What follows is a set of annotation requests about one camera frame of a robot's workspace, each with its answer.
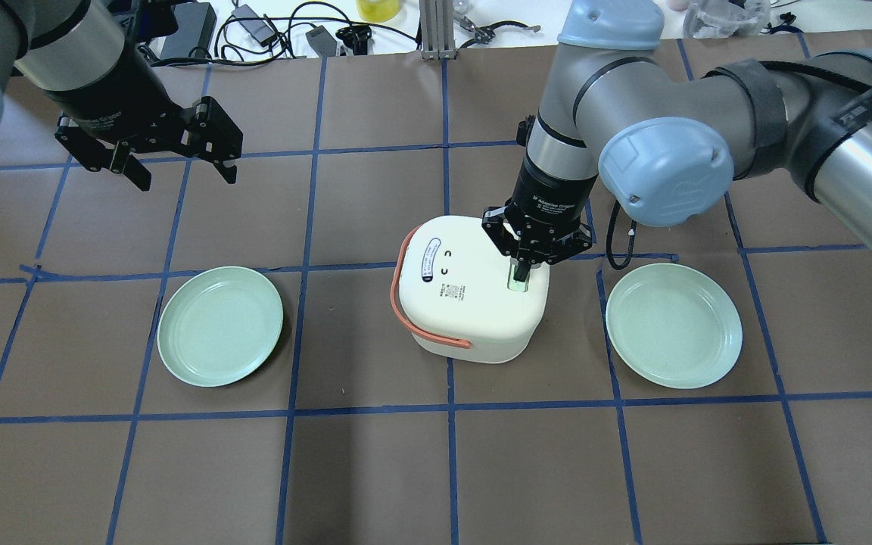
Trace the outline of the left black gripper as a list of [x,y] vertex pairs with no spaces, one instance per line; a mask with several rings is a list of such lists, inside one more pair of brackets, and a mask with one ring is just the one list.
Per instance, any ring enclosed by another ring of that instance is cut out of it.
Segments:
[[125,176],[141,191],[149,191],[152,175],[121,139],[141,139],[138,153],[172,151],[209,162],[228,184],[238,180],[243,133],[214,97],[194,106],[192,143],[182,137],[189,117],[173,102],[148,62],[124,46],[115,65],[79,89],[46,91],[76,126],[58,125],[54,137],[90,172],[110,170]]

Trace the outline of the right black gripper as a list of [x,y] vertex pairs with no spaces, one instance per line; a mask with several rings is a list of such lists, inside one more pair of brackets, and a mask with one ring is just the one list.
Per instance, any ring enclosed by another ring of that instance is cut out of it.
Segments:
[[581,220],[596,181],[551,176],[533,163],[520,166],[506,206],[482,211],[481,227],[498,252],[509,259],[509,282],[528,282],[531,270],[578,255],[594,244],[593,230]]

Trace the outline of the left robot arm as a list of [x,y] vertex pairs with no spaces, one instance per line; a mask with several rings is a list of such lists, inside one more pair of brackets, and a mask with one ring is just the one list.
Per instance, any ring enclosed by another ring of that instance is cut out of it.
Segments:
[[181,107],[101,1],[0,1],[0,122],[11,74],[57,104],[55,138],[83,168],[149,190],[141,153],[204,160],[235,183],[243,134],[205,96]]

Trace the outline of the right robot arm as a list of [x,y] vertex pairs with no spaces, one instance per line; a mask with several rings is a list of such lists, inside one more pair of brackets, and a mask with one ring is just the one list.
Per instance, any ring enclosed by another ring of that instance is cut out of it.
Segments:
[[591,245],[595,182],[633,221],[671,227],[734,180],[788,170],[872,250],[872,48],[746,59],[676,83],[652,59],[651,1],[575,1],[558,37],[512,197],[482,228],[520,282]]

